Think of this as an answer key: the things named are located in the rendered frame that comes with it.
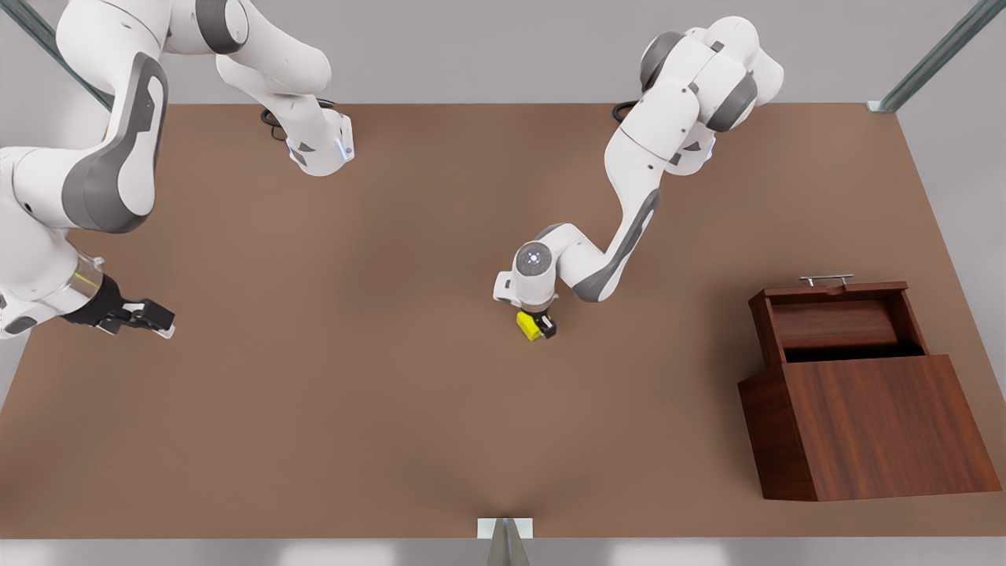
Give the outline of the dark wooden drawer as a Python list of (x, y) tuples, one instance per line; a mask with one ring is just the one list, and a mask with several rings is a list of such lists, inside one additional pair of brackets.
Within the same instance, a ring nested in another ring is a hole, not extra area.
[(750, 308), (766, 366), (928, 355), (908, 284), (766, 288)]

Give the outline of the dark wooden cabinet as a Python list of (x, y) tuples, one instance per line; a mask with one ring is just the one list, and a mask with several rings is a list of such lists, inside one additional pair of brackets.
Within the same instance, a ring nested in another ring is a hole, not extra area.
[(1000, 490), (948, 355), (783, 363), (739, 392), (765, 498)]

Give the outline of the silver frame post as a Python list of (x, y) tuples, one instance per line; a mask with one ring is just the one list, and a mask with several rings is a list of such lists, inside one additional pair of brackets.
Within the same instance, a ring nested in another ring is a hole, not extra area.
[(487, 566), (531, 566), (523, 544), (533, 538), (532, 518), (479, 518), (477, 538), (489, 538)]
[(867, 110), (897, 112), (1003, 10), (1006, 10), (1006, 0), (978, 0), (890, 93), (877, 101), (867, 101)]
[(82, 76), (76, 74), (71, 65), (62, 57), (55, 42), (55, 30), (53, 26), (42, 17), (35, 8), (31, 7), (28, 0), (0, 0), (2, 9), (12, 21), (19, 26), (22, 32), (38, 44), (48, 55), (50, 55), (61, 67), (83, 87), (87, 93), (96, 99), (104, 108), (111, 111), (114, 105), (114, 97), (101, 92), (91, 86)]

